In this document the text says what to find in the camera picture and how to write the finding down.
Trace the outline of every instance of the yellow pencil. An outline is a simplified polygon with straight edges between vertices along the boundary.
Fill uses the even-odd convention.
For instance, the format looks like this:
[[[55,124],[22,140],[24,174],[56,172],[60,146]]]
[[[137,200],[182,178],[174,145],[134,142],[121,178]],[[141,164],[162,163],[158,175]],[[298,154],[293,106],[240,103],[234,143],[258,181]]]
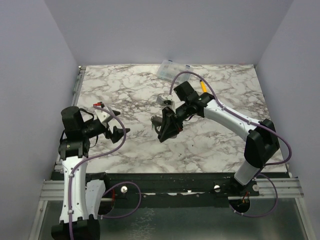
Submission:
[[[206,93],[207,92],[207,88],[206,88],[206,85],[205,85],[204,81],[200,80],[200,85],[201,85],[202,91],[204,93]]]

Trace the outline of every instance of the marble surface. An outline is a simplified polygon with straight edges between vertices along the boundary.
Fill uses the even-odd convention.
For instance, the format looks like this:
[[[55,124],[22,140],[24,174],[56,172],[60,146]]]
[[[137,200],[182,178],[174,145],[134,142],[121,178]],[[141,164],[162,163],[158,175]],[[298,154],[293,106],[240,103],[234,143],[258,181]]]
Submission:
[[[216,91],[220,101],[240,113],[263,120],[269,118],[264,97],[252,65],[199,65],[194,72],[203,76]],[[109,173],[218,173],[235,172],[244,159],[245,142],[222,125],[198,116],[185,122],[175,139],[160,143],[152,130],[151,117],[161,116],[157,95],[168,93],[170,83],[156,77],[159,65],[88,66],[78,106],[93,112],[94,103],[104,102],[121,112],[120,119],[131,131],[116,153],[97,158],[88,164],[87,172]],[[201,92],[199,80],[191,85]],[[181,103],[174,95],[176,107]],[[111,128],[116,120],[110,123]],[[103,136],[90,149],[93,156],[115,148]],[[278,151],[270,160],[281,161]],[[266,172],[285,172],[286,167],[268,166]]]

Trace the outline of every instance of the small object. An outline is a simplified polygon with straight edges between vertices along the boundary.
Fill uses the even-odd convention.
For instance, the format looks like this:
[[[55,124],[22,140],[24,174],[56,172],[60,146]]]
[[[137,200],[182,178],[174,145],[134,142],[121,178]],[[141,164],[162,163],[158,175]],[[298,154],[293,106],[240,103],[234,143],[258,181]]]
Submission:
[[[156,98],[156,103],[160,106],[170,107],[173,111],[176,110],[175,101],[173,101],[173,96],[171,94],[159,94]]]
[[[219,185],[215,185],[213,190],[216,192],[216,193],[219,193],[221,191],[221,188]]]
[[[126,186],[122,186],[120,191],[125,194],[128,191],[128,188]]]
[[[157,134],[160,134],[159,130],[160,130],[160,127],[162,125],[162,117],[159,117],[157,115],[152,116],[151,117],[151,123],[152,123],[151,124],[151,129],[152,130],[154,129]]]
[[[258,192],[259,191],[259,186],[257,184],[252,186],[253,191]]]
[[[181,73],[184,71],[192,72],[193,70],[194,69],[189,65],[178,64],[171,60],[164,60],[161,66],[159,67],[156,73],[156,76],[159,79],[162,79],[171,83],[178,73]],[[177,78],[174,84],[179,85],[185,81],[188,81],[189,79],[190,79],[190,74],[183,74]]]
[[[101,108],[104,108],[104,107],[105,107],[105,105],[104,105],[104,103],[103,103],[102,101],[97,102],[97,103],[94,103],[93,106],[101,107]]]
[[[207,88],[206,88],[206,85],[205,85],[204,81],[200,80],[200,85],[201,85],[202,91],[204,93],[206,93],[207,92]]]

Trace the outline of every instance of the metal frame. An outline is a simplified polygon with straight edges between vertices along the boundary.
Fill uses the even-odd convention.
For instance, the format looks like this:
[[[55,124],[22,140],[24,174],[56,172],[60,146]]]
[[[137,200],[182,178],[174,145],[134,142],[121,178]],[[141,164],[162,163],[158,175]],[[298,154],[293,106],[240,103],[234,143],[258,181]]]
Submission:
[[[86,72],[85,66],[79,67],[79,74],[76,78],[76,83],[73,90],[72,106],[78,103],[80,90],[83,84]],[[56,164],[54,167],[55,172],[62,169],[62,164],[59,156],[57,156]],[[295,198],[296,205],[301,217],[301,221],[306,232],[308,240],[317,240],[315,232],[312,228],[309,213],[304,200],[304,193],[298,178],[272,178],[276,186],[279,198]],[[256,179],[259,196],[251,196],[251,199],[272,199],[275,197],[274,188],[267,179]],[[64,197],[64,181],[63,180],[45,180],[42,186],[39,203],[35,213],[35,218],[32,224],[29,240],[37,240],[40,236],[41,227],[43,224],[44,216],[48,201],[63,201]],[[242,196],[229,197],[229,200],[239,199]],[[101,201],[109,202],[111,198],[103,198]]]

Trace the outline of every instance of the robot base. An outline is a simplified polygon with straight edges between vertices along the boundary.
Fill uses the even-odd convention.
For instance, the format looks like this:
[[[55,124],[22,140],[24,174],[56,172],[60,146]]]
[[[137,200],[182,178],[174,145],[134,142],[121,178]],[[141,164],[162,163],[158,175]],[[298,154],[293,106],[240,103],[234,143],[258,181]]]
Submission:
[[[99,240],[100,224],[92,215],[87,220],[72,223],[74,240]],[[70,240],[69,223],[52,226],[51,236],[54,240]]]

